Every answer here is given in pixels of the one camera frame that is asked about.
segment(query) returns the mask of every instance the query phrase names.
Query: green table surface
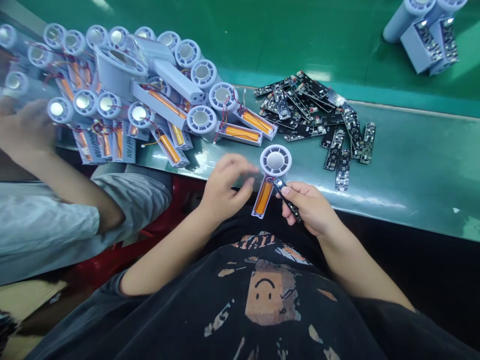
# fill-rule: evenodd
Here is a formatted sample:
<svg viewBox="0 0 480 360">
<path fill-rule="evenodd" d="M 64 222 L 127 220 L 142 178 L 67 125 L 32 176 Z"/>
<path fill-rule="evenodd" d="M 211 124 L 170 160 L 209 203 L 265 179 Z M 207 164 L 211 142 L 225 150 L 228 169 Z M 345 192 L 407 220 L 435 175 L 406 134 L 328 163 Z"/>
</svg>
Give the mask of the green table surface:
<svg viewBox="0 0 480 360">
<path fill-rule="evenodd" d="M 247 107 L 258 112 L 260 103 L 248 89 Z M 320 147 L 320 136 L 285 143 L 277 134 L 273 141 L 263 139 L 262 147 L 255 147 L 227 139 L 213 145 L 192 135 L 194 149 L 185 152 L 190 165 L 180 169 L 171 167 L 159 146 L 141 148 L 138 141 L 136 162 L 206 180 L 226 153 L 242 154 L 260 166 L 262 149 L 282 144 L 293 158 L 283 178 L 315 185 L 337 210 L 480 241 L 480 120 L 349 103 L 358 112 L 362 131 L 367 122 L 375 122 L 377 132 L 372 164 L 351 161 L 345 192 L 335 190 L 336 173 L 323 169 L 328 150 Z M 349 149 L 346 140 L 343 147 Z M 255 190 L 261 179 L 257 177 Z"/>
</svg>

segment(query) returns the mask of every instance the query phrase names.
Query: worker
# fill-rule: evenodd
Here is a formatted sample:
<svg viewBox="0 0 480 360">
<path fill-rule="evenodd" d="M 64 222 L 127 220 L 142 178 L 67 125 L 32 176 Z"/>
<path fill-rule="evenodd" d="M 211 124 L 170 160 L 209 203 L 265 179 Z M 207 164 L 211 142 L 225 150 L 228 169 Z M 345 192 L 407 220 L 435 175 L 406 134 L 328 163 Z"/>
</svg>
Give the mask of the worker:
<svg viewBox="0 0 480 360">
<path fill-rule="evenodd" d="M 245 212 L 258 171 L 220 159 L 199 206 L 27 359 L 478 358 L 415 310 L 314 186 L 281 191 L 301 225 L 285 204 L 286 220 Z"/>
<path fill-rule="evenodd" d="M 55 153 L 47 102 L 14 104 L 0 98 L 0 285 L 94 257 L 170 204 L 168 173 L 110 163 L 90 180 Z"/>
</svg>

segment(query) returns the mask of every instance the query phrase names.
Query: red chair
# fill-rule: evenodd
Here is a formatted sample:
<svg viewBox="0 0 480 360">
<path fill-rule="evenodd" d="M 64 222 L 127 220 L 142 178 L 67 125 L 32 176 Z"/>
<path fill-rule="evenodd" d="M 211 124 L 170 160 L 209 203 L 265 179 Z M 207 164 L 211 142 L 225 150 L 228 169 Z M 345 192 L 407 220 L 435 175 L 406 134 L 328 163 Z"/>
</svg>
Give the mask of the red chair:
<svg viewBox="0 0 480 360">
<path fill-rule="evenodd" d="M 115 274 L 130 267 L 175 229 L 187 216 L 184 211 L 185 205 L 196 192 L 203 191 L 205 181 L 173 175 L 172 182 L 170 206 L 140 232 L 147 238 L 125 247 L 122 247 L 122 242 L 119 242 L 97 256 L 74 265 L 68 274 L 68 279 L 78 286 L 86 284 L 96 290 Z"/>
</svg>

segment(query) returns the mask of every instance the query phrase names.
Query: gray shirt sleeve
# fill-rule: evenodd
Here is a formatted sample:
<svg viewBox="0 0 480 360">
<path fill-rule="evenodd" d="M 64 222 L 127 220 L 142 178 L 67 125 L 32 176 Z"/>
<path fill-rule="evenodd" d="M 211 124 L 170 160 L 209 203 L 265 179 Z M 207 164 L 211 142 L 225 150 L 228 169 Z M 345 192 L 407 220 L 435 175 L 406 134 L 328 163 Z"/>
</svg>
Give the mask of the gray shirt sleeve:
<svg viewBox="0 0 480 360">
<path fill-rule="evenodd" d="M 58 243 L 92 238 L 100 215 L 96 207 L 67 204 L 42 195 L 7 196 L 0 207 L 0 254 L 36 251 Z"/>
</svg>

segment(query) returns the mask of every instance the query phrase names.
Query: orange battery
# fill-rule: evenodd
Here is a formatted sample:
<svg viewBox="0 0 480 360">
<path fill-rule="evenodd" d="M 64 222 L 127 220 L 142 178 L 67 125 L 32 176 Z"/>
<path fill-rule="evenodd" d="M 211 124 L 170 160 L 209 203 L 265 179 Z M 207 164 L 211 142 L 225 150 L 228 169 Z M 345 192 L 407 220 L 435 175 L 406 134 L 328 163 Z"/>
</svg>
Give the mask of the orange battery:
<svg viewBox="0 0 480 360">
<path fill-rule="evenodd" d="M 81 88 L 82 81 L 80 79 L 79 65 L 76 62 L 73 62 L 71 66 L 73 67 L 73 72 L 75 73 L 75 85 L 77 88 Z"/>
<path fill-rule="evenodd" d="M 61 83 L 65 88 L 65 92 L 68 95 L 70 101 L 73 101 L 75 96 L 74 96 L 74 93 L 72 92 L 72 89 L 70 88 L 69 82 L 65 78 L 62 78 Z"/>
<path fill-rule="evenodd" d="M 267 133 L 269 134 L 272 130 L 273 130 L 273 127 L 271 127 L 270 125 L 258 120 L 255 116 L 253 116 L 252 114 L 250 114 L 248 111 L 245 112 L 243 115 L 242 115 L 242 118 L 249 124 L 252 124 L 254 127 L 256 127 L 258 130 L 264 132 L 264 133 Z"/>
<path fill-rule="evenodd" d="M 175 164 L 179 163 L 180 162 L 180 156 L 175 151 L 174 146 L 172 145 L 172 142 L 170 141 L 168 136 L 167 135 L 161 135 L 160 136 L 160 141 L 163 144 L 163 146 L 165 147 L 168 154 L 170 155 L 173 162 Z"/>
<path fill-rule="evenodd" d="M 173 132 L 175 133 L 175 137 L 176 137 L 176 141 L 178 142 L 178 145 L 185 144 L 185 139 L 184 139 L 184 135 L 182 134 L 182 131 L 175 125 L 172 125 L 172 127 L 173 127 Z"/>
<path fill-rule="evenodd" d="M 259 141 L 259 135 L 257 133 L 250 132 L 250 131 L 247 131 L 247 130 L 242 130 L 242 129 L 232 127 L 232 126 L 227 126 L 225 128 L 225 134 L 233 136 L 235 138 L 251 140 L 251 141 L 254 141 L 254 142 Z"/>
<path fill-rule="evenodd" d="M 261 184 L 260 194 L 255 204 L 255 212 L 259 215 L 265 214 L 265 209 L 272 193 L 273 185 L 270 182 L 263 181 Z"/>
<path fill-rule="evenodd" d="M 167 108 L 172 110 L 174 113 L 176 113 L 179 117 L 182 119 L 186 119 L 187 115 L 185 115 L 183 112 L 180 112 L 178 107 L 174 107 L 171 103 L 168 101 L 165 101 L 159 94 L 157 94 L 155 91 L 150 90 L 149 91 L 150 95 L 152 95 L 155 99 L 157 99 L 159 102 L 161 102 L 163 105 L 165 105 Z"/>
<path fill-rule="evenodd" d="M 111 156 L 112 155 L 112 149 L 110 148 L 110 141 L 109 141 L 109 136 L 107 134 L 102 134 L 103 136 L 103 144 L 104 144 L 104 151 L 105 151 L 105 156 Z"/>
<path fill-rule="evenodd" d="M 83 148 L 87 149 L 87 151 L 88 151 L 89 147 L 87 145 L 87 139 L 85 138 L 85 134 L 83 132 L 80 132 L 80 139 L 81 139 L 81 142 L 82 142 L 81 146 L 83 146 Z M 84 152 L 84 154 L 85 154 L 86 159 L 88 161 L 92 161 L 92 157 L 90 156 L 90 154 L 85 153 L 85 152 Z"/>
<path fill-rule="evenodd" d="M 116 134 L 116 140 L 117 140 L 117 146 L 118 146 L 118 158 L 121 159 L 122 156 L 122 150 L 123 150 L 123 143 L 124 143 L 124 132 L 122 129 L 118 129 L 115 131 Z"/>
</svg>

